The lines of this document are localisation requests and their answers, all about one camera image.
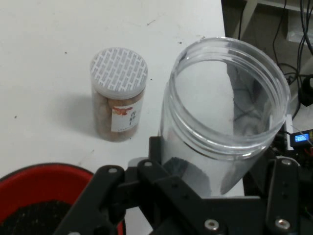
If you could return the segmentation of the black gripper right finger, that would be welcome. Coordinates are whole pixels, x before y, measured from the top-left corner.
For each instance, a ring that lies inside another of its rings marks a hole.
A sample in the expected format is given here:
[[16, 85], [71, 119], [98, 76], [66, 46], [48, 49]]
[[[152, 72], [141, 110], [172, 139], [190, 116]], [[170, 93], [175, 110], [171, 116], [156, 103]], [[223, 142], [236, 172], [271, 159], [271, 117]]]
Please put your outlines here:
[[246, 196], [265, 203], [266, 235], [300, 234], [298, 164], [266, 150], [244, 176]]

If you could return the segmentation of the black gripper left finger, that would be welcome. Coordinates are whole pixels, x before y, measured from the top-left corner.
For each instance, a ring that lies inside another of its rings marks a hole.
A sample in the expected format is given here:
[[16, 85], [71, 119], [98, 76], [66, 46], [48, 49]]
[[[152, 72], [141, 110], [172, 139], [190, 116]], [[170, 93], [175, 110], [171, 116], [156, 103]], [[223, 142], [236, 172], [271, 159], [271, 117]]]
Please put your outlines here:
[[115, 235], [126, 210], [139, 207], [154, 235], [218, 235], [220, 220], [201, 199], [159, 163], [160, 137], [149, 139], [149, 157], [137, 166], [100, 167], [57, 227], [57, 235]]

